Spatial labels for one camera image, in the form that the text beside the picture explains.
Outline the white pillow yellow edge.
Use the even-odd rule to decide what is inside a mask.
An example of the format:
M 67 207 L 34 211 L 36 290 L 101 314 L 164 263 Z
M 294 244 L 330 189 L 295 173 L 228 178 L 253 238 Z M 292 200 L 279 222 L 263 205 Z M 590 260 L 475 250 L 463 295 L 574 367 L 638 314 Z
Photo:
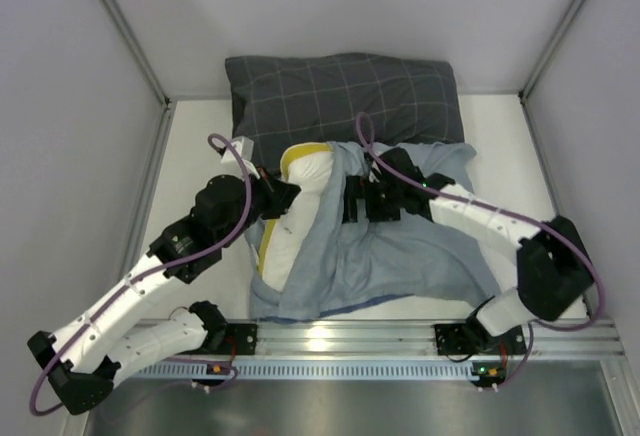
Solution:
M 261 280 L 282 292 L 295 259 L 318 213 L 333 166 L 328 143 L 302 143 L 289 147 L 280 160 L 281 180 L 300 187 L 287 212 L 268 220 L 257 252 Z

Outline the blue whale-print pillowcase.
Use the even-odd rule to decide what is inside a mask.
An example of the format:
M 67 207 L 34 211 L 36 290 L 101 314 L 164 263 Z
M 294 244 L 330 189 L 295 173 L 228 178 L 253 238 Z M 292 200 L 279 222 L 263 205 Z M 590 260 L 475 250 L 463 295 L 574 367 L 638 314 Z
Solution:
M 328 144 L 332 173 L 314 223 L 282 292 L 254 270 L 251 318 L 309 321 L 404 297 L 475 307 L 499 292 L 478 242 L 460 231 L 407 213 L 399 221 L 374 223 L 363 209 L 356 223 L 343 224 L 346 177 L 365 176 L 369 168 L 359 144 Z M 256 259 L 267 221 L 257 221 L 245 234 Z

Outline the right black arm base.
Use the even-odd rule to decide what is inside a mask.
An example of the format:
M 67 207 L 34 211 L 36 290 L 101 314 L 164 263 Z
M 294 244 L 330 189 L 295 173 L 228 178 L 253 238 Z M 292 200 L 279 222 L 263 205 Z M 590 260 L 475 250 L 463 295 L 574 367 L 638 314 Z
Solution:
M 464 359 L 475 354 L 463 323 L 439 323 L 433 326 L 435 345 L 439 356 L 459 356 Z

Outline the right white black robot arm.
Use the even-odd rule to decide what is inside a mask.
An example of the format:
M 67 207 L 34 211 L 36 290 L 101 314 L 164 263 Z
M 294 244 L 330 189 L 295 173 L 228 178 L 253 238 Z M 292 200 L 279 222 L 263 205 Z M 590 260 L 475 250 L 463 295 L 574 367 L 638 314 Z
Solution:
M 368 151 L 365 160 L 368 174 L 347 179 L 346 221 L 354 221 L 355 200 L 362 198 L 373 221 L 420 216 L 489 246 L 515 266 L 515 286 L 481 303 L 461 326 L 473 352 L 516 327 L 558 320 L 595 285 L 594 267 L 569 219 L 540 222 L 500 209 L 444 174 L 423 175 L 399 147 L 381 155 Z

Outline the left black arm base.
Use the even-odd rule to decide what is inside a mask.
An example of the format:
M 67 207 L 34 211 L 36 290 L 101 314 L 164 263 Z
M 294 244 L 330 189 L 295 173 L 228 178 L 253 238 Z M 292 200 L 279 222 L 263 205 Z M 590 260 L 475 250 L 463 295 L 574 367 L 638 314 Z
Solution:
M 225 333 L 225 353 L 235 356 L 253 356 L 257 346 L 258 325 L 230 323 Z

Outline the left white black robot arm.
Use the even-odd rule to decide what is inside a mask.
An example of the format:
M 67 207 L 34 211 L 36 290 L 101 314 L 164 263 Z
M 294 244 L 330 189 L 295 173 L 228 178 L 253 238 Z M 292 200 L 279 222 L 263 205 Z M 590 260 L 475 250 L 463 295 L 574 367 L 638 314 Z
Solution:
M 217 264 L 224 248 L 259 219 L 277 219 L 301 189 L 260 168 L 219 175 L 199 191 L 190 212 L 167 226 L 122 279 L 87 311 L 27 346 L 61 407 L 80 415 L 100 405 L 138 371 L 183 352 L 214 351 L 228 323 L 218 307 L 197 301 L 168 320 L 133 333 L 145 313 Z

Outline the dark grey plaid pillow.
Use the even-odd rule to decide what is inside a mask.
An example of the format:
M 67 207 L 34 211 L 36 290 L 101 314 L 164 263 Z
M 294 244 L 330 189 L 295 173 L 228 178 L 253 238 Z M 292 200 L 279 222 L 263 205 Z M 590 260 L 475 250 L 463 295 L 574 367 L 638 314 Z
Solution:
M 464 141 L 456 79 L 445 61 L 342 53 L 236 56 L 225 61 L 232 133 L 254 143 L 253 161 L 275 170 L 306 142 L 353 141 L 354 119 L 371 117 L 378 141 Z

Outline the aluminium mounting rail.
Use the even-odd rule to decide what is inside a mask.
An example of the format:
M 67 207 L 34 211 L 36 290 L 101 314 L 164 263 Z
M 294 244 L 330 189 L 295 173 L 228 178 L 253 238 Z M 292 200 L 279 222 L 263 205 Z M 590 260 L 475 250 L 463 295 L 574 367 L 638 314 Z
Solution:
M 438 357 L 433 326 L 438 320 L 348 321 L 278 324 L 259 322 L 258 358 L 424 358 Z M 607 359 L 625 354 L 610 321 L 578 332 L 553 331 L 539 325 L 534 337 L 518 338 L 533 344 L 532 356 L 540 360 Z

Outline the left aluminium frame post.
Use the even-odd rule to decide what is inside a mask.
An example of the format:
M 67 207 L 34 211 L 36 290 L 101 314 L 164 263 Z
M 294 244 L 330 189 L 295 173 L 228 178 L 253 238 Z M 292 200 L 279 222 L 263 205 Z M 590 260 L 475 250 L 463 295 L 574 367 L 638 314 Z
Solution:
M 123 40 L 127 50 L 130 53 L 137 69 L 140 71 L 143 79 L 147 83 L 152 94 L 163 107 L 171 104 L 170 97 L 162 87 L 162 84 L 152 68 L 152 65 L 142 48 L 131 24 L 129 23 L 121 5 L 117 0 L 99 0 L 105 9 L 110 21 L 117 30 L 119 36 Z

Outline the aluminium frame post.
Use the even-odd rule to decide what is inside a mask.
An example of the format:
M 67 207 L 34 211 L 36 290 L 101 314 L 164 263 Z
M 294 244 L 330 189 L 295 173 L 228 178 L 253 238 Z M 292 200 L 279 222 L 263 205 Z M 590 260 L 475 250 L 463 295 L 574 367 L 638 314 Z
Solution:
M 567 38 L 574 23 L 585 8 L 588 0 L 570 0 L 551 35 L 545 43 L 540 55 L 529 72 L 525 83 L 518 92 L 518 98 L 522 106 L 525 106 L 545 75 L 557 52 Z
M 142 48 L 131 24 L 129 23 L 121 5 L 117 0 L 99 0 L 105 9 L 110 21 L 117 30 L 119 36 L 123 40 L 127 50 L 130 53 L 137 69 L 140 71 L 143 79 L 147 83 L 152 94 L 163 107 L 171 104 L 170 97 L 162 87 L 162 84 L 152 68 L 152 65 Z

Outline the right aluminium frame post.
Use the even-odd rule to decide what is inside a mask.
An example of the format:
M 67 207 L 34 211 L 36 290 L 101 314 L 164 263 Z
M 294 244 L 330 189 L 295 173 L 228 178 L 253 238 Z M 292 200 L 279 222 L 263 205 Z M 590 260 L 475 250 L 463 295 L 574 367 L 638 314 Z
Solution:
M 551 35 L 545 43 L 540 55 L 529 72 L 525 83 L 518 92 L 518 98 L 522 106 L 525 106 L 545 75 L 557 52 L 567 38 L 574 23 L 585 8 L 588 0 L 570 0 Z

